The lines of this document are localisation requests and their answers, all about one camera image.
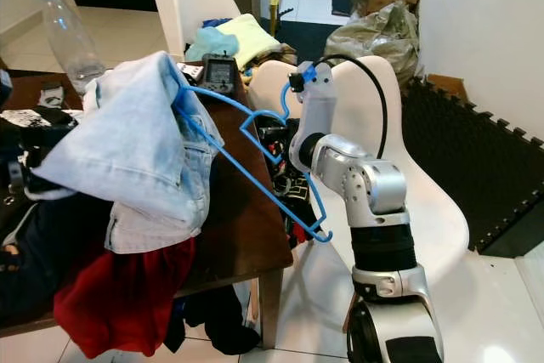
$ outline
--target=robotic arm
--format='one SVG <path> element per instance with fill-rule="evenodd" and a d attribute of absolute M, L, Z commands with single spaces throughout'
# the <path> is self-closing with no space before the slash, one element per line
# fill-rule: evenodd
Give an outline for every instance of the robotic arm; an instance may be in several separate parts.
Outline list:
<path fill-rule="evenodd" d="M 358 302 L 350 312 L 348 357 L 355 363 L 441 363 L 442 339 L 423 267 L 416 261 L 406 183 L 391 162 L 330 134 L 336 93 L 331 69 L 310 63 L 291 78 L 303 103 L 289 158 L 339 194 L 346 206 Z"/>

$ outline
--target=blue plastic hanger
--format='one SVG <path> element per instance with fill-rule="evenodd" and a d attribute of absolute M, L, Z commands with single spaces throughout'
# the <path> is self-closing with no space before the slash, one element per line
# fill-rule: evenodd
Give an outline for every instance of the blue plastic hanger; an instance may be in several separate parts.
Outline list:
<path fill-rule="evenodd" d="M 304 76 L 304 80 L 306 82 L 311 81 L 311 79 L 313 77 L 315 77 L 314 67 L 311 67 L 310 70 L 307 70 L 306 72 L 304 72 L 303 76 Z M 304 223 L 304 221 L 302 221 L 286 205 L 284 205 L 281 201 L 279 201 L 278 198 L 272 192 L 270 192 L 257 179 L 255 179 L 255 177 L 252 174 L 250 174 L 249 171 L 247 171 L 247 169 L 245 167 L 243 167 L 241 165 L 241 163 L 239 163 L 223 146 L 221 146 L 221 144 L 215 138 L 210 136 L 206 132 L 206 130 L 204 128 L 202 128 L 188 114 L 186 114 L 184 112 L 183 104 L 182 104 L 183 93 L 187 92 L 187 91 L 194 91 L 195 93 L 198 93 L 198 94 L 203 94 L 203 95 L 207 95 L 209 97 L 213 97 L 215 99 L 219 99 L 219 100 L 221 100 L 223 102 L 226 102 L 227 104 L 231 104 L 236 109 L 245 112 L 248 115 L 248 117 L 240 125 L 241 132 L 255 146 L 257 146 L 257 148 L 259 150 L 261 150 L 266 155 L 266 157 L 268 157 L 274 164 L 278 164 L 281 161 L 281 156 L 280 155 L 278 155 L 278 156 L 271 155 L 270 152 L 268 152 L 268 150 L 266 150 L 260 144 L 260 142 L 255 137 L 253 137 L 253 135 L 251 135 L 249 133 L 249 131 L 247 131 L 247 127 L 249 126 L 249 124 L 252 123 L 252 121 L 257 116 L 270 116 L 270 117 L 273 117 L 274 119 L 280 121 L 283 125 L 285 125 L 286 124 L 286 119 L 289 117 L 289 108 L 287 107 L 287 103 L 286 103 L 286 95 L 287 95 L 288 90 L 289 90 L 289 83 L 286 84 L 285 87 L 281 90 L 280 102 L 281 102 L 281 108 L 283 109 L 283 115 L 281 115 L 281 116 L 277 112 L 269 111 L 269 110 L 252 111 L 249 108 L 247 108 L 246 106 L 244 106 L 243 104 L 239 103 L 238 101 L 235 101 L 232 98 L 226 97 L 226 96 L 224 96 L 222 94 L 215 93 L 213 91 L 210 91 L 209 89 L 193 87 L 193 86 L 190 86 L 190 85 L 183 85 L 181 87 L 181 89 L 178 92 L 178 95 L 176 96 L 175 100 L 173 101 L 173 107 L 185 119 L 185 121 L 187 121 L 187 123 L 189 123 L 191 125 L 191 127 L 193 127 L 200 135 L 202 135 L 204 137 L 204 139 L 206 139 L 206 141 L 210 145 L 214 146 L 219 152 L 221 152 L 233 165 L 236 166 L 236 168 L 238 170 L 240 170 L 240 172 L 242 172 L 244 174 L 244 176 L 246 176 L 253 184 L 255 184 L 271 201 L 273 201 L 274 204 L 277 207 L 279 207 L 281 210 L 283 210 L 285 212 L 285 214 L 287 214 L 287 216 L 289 216 L 294 221 L 299 223 L 302 226 L 302 228 L 305 229 L 308 232 L 308 234 L 313 236 L 317 241 L 328 242 L 332 238 L 332 232 L 331 231 L 329 231 L 329 233 L 328 233 L 328 235 L 326 237 L 323 237 L 323 236 L 318 235 L 316 233 L 316 230 L 319 228 L 320 224 L 326 219 L 326 212 L 325 212 L 325 207 L 323 206 L 323 202 L 321 200 L 321 197 L 319 195 L 319 192 L 315 188 L 314 182 L 312 182 L 312 179 L 310 178 L 309 173 L 304 173 L 304 178 L 308 181 L 309 188 L 312 190 L 312 193 L 315 196 L 315 200 L 317 201 L 317 205 L 318 205 L 318 207 L 320 209 L 320 212 L 321 212 L 321 217 L 318 220 L 316 220 L 312 225 L 307 225 L 306 223 Z"/>

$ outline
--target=red cloth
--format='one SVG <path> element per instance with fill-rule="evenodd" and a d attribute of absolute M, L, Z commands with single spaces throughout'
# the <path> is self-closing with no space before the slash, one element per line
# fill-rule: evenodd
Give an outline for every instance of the red cloth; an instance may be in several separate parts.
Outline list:
<path fill-rule="evenodd" d="M 56 293 L 54 318 L 89 359 L 110 349 L 152 356 L 194 256 L 194 238 L 141 254 L 104 250 Z"/>

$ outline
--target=wooden table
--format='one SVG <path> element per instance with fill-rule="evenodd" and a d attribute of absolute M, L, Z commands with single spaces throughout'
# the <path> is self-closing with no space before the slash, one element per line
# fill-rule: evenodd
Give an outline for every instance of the wooden table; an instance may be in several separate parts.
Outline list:
<path fill-rule="evenodd" d="M 67 89 L 66 104 L 72 109 L 81 108 L 64 74 L 14 76 L 14 95 L 4 109 L 34 106 L 44 81 L 61 81 Z M 247 102 L 240 78 L 235 98 L 243 104 Z M 206 100 L 204 104 L 225 140 L 226 149 L 271 189 L 263 155 L 238 129 L 246 115 L 216 100 Z M 263 347 L 271 349 L 275 346 L 283 269 L 292 264 L 280 212 L 227 159 L 219 155 L 217 163 L 210 211 L 197 237 L 195 262 L 178 296 L 258 278 Z M 28 316 L 0 322 L 0 337 L 56 325 L 50 309 L 49 303 Z"/>

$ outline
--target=black floor mat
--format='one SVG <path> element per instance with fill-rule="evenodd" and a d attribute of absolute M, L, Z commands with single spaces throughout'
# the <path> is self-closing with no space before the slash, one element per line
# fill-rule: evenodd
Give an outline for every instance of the black floor mat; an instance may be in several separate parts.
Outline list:
<path fill-rule="evenodd" d="M 338 16 L 351 15 L 351 0 L 332 0 L 332 14 Z"/>
<path fill-rule="evenodd" d="M 261 26 L 268 31 L 269 20 L 261 19 Z M 282 21 L 276 33 L 280 43 L 287 43 L 297 50 L 298 63 L 316 61 L 323 56 L 326 39 L 338 27 L 301 21 Z"/>

